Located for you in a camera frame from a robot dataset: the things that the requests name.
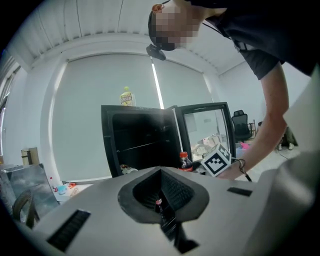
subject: man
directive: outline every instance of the man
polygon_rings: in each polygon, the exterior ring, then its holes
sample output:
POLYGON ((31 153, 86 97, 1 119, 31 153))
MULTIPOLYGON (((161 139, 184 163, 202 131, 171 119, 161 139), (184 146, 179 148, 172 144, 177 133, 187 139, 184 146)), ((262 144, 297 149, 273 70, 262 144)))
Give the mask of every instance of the man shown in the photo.
MULTIPOLYGON (((316 9, 304 1, 292 6, 280 1, 170 0, 155 4, 149 16, 149 36, 156 49, 172 51, 197 35, 204 20, 231 38, 261 81, 266 116, 250 149, 243 155, 248 171, 278 144, 286 129, 283 114, 289 108, 288 90, 281 64, 311 75, 319 63, 316 9)), ((235 162, 218 177, 241 175, 235 162)))

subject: pink object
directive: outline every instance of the pink object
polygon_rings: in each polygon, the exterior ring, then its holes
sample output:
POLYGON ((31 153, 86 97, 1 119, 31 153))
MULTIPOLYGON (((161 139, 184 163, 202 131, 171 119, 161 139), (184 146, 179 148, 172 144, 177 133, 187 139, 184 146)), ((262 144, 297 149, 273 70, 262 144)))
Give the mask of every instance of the pink object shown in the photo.
POLYGON ((241 147, 242 147, 244 150, 247 150, 248 148, 250 148, 249 144, 247 144, 247 143, 240 142, 240 144, 241 144, 241 147))

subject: red bottle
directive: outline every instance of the red bottle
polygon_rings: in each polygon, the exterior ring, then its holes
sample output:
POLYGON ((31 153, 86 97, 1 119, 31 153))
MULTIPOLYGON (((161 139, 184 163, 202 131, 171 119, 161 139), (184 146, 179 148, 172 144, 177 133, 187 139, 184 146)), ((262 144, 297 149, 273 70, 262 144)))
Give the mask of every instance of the red bottle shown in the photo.
POLYGON ((181 162, 181 166, 179 170, 185 171, 185 172, 192 172, 194 170, 192 162, 188 158, 187 152, 180 152, 180 162, 181 162))

